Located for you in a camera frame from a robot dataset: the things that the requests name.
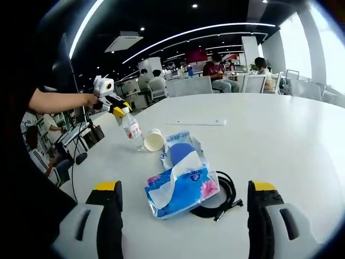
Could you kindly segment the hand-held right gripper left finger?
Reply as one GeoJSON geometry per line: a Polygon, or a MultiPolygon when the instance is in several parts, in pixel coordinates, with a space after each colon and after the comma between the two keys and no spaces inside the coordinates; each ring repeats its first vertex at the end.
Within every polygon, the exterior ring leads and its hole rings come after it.
{"type": "Polygon", "coordinates": [[[123,258],[122,211],[121,181],[98,184],[60,222],[52,251],[58,258],[123,258]]]}

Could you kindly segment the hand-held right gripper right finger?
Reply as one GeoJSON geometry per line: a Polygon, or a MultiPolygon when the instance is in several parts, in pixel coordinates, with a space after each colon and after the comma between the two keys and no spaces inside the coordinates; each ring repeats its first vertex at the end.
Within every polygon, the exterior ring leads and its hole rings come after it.
{"type": "Polygon", "coordinates": [[[247,211],[249,258],[312,258],[318,252],[309,219],[271,183],[249,181],[247,211]]]}

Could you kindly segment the person's left hand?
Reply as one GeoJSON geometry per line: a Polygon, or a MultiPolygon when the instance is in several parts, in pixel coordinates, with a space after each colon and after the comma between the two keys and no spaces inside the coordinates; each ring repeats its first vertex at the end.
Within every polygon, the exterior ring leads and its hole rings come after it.
{"type": "Polygon", "coordinates": [[[85,93],[83,94],[83,97],[85,106],[93,106],[99,101],[99,98],[94,94],[85,93]]]}

